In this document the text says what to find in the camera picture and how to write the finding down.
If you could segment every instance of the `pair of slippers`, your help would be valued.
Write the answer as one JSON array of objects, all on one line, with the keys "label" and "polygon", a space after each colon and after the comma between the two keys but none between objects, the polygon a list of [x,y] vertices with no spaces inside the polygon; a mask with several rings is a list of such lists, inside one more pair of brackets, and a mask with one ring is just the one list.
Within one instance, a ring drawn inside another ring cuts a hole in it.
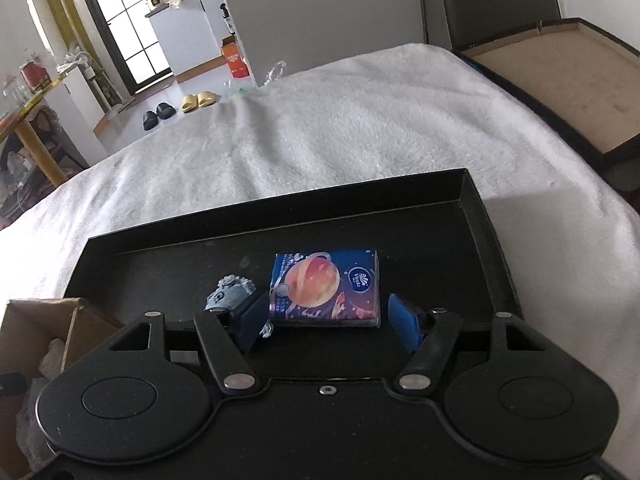
[{"label": "pair of slippers", "polygon": [[200,92],[198,95],[196,94],[188,94],[184,96],[182,99],[182,106],[180,109],[184,113],[191,112],[196,108],[204,108],[212,105],[218,100],[218,96],[213,92]]},{"label": "pair of slippers", "polygon": [[158,126],[158,118],[168,119],[175,115],[175,108],[168,103],[160,103],[155,112],[149,110],[145,112],[142,119],[142,125],[146,132]]}]

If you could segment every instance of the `yellow slipper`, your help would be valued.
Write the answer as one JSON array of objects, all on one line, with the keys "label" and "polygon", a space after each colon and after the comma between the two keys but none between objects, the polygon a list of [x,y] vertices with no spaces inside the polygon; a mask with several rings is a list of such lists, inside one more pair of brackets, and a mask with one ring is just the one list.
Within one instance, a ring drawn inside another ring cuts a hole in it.
[{"label": "yellow slipper", "polygon": [[218,100],[218,96],[213,92],[200,92],[198,94],[198,106],[204,108],[205,106],[212,105]]},{"label": "yellow slipper", "polygon": [[187,94],[182,99],[182,105],[180,106],[180,110],[184,113],[191,112],[198,107],[198,97],[194,94]]}]

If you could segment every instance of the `table leg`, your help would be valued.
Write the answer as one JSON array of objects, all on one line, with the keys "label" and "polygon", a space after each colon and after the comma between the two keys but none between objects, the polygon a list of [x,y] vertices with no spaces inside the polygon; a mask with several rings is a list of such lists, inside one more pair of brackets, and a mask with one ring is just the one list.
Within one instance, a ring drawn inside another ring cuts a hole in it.
[{"label": "table leg", "polygon": [[27,120],[18,123],[15,127],[15,134],[22,141],[24,147],[27,148],[42,173],[55,187],[62,186],[68,180]]}]

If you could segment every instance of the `white blanket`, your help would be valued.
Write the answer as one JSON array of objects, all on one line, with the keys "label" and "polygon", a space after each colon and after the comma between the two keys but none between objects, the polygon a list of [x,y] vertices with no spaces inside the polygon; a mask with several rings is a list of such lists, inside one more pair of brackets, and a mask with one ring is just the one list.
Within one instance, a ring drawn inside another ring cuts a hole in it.
[{"label": "white blanket", "polygon": [[484,199],[527,321],[615,390],[621,417],[606,458],[638,478],[638,215],[536,115],[437,48],[407,45],[295,74],[81,173],[0,232],[0,304],[61,296],[88,237],[461,167]]}]

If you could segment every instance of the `silver bolt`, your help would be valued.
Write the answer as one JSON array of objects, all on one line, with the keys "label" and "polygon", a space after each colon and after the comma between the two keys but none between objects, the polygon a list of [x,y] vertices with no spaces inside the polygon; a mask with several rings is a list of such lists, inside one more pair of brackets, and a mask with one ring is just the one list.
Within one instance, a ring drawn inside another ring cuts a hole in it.
[{"label": "silver bolt", "polygon": [[425,390],[431,384],[431,379],[422,374],[407,374],[398,381],[403,390]]},{"label": "silver bolt", "polygon": [[320,386],[318,391],[320,392],[320,395],[335,395],[338,393],[338,388],[328,384],[327,386]]},{"label": "silver bolt", "polygon": [[255,377],[249,374],[231,374],[223,381],[230,390],[248,390],[255,384]]}]

